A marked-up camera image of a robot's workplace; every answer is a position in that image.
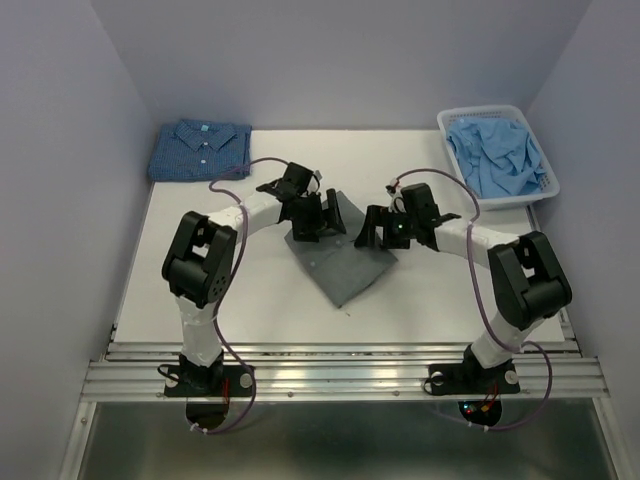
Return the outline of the grey long sleeve shirt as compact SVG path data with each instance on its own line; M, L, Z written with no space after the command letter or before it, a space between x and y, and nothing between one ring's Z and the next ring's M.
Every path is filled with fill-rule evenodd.
M380 249L356 248L365 214L342 192L337 203L346 233L321 237L317 243L298 242L290 230L284 241L316 286L341 308L373 285L398 259Z

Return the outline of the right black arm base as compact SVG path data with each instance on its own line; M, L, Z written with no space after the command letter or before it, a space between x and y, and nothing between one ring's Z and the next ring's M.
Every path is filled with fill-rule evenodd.
M432 396L481 396L487 393L518 394L519 377L511 361L491 369L465 363L432 364L423 381Z

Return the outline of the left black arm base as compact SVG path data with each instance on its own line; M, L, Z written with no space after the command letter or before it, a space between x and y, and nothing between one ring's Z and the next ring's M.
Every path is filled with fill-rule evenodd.
M163 395L168 398L249 398L253 386L249 372L240 365L224 365L208 378L194 380L178 365L161 364Z

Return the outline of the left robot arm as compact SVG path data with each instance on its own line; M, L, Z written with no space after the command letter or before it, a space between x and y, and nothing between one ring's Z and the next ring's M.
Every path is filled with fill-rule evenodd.
M219 192L234 204L210 214L184 214L161 270L180 311L180 362L190 367L188 382L202 394L222 384L217 363L222 361L223 345L214 322L249 236L283 222L291 224L293 240L301 243L346 232L337 192L322 193L318 173L293 162L281 177L244 199L224 189Z

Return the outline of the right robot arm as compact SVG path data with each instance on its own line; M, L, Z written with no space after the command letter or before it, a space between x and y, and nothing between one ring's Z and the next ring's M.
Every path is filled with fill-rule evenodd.
M477 227L472 219L443 214L425 183L387 186L388 206L367 207L357 248L407 249L413 241L435 252L467 260L476 302L481 295L476 267L489 270L497 313L481 313L485 332L460 366L463 384L482 390L544 320L572 300L572 290L548 238L539 231L514 235Z

